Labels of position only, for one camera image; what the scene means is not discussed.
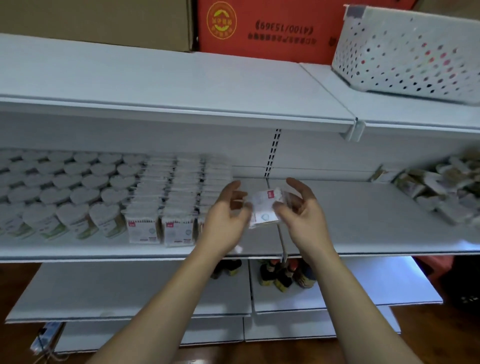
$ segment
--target person's right hand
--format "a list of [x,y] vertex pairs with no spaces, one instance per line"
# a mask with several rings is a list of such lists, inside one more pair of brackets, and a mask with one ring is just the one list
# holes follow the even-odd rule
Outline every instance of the person's right hand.
[[275,202],[274,210],[287,225],[290,237],[302,257],[308,263],[316,254],[335,253],[324,211],[310,187],[294,178],[287,178],[287,183],[300,192],[302,198],[290,194],[292,209],[283,203]]

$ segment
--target plastic basket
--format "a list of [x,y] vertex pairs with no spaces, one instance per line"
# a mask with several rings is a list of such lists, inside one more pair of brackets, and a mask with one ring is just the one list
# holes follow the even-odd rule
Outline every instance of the plastic basket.
[[480,22],[347,6],[333,69],[352,88],[480,103]]

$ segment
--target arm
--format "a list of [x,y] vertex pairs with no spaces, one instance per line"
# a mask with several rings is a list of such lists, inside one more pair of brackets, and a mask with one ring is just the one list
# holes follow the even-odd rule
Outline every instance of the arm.
[[396,334],[357,279],[336,253],[324,212],[312,190],[293,178],[287,183],[302,198],[291,195],[293,210],[275,204],[292,241],[312,267],[348,363],[421,363]]
[[[172,361],[193,311],[217,263],[237,244],[252,213],[242,208],[245,192],[227,185],[206,217],[192,253],[166,286],[88,364],[168,364]],[[242,208],[238,216],[230,208]]]

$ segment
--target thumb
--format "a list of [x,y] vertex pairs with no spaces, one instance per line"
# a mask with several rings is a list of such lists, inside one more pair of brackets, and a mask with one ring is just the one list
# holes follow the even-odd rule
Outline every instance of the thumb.
[[278,201],[274,202],[273,210],[275,211],[276,215],[287,224],[288,227],[290,227],[293,220],[298,217],[298,215],[289,209],[287,205]]
[[250,221],[250,218],[252,217],[252,210],[253,206],[250,202],[243,204],[243,208],[240,210],[237,219],[239,219],[244,226]]

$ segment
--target hand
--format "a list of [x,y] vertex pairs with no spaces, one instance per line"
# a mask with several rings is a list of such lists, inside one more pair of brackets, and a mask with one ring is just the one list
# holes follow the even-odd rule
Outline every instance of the hand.
[[302,198],[290,194],[292,210],[280,202],[275,202],[273,207],[277,216],[287,225],[290,237],[302,257],[309,263],[318,253],[334,253],[324,211],[310,187],[294,178],[287,178],[287,183],[300,192]]
[[[222,259],[240,240],[245,226],[252,216],[252,205],[241,201],[246,192],[236,191],[240,181],[234,181],[225,186],[218,200],[210,208],[205,219],[205,225],[197,246],[207,249]],[[231,210],[240,210],[237,216]]]

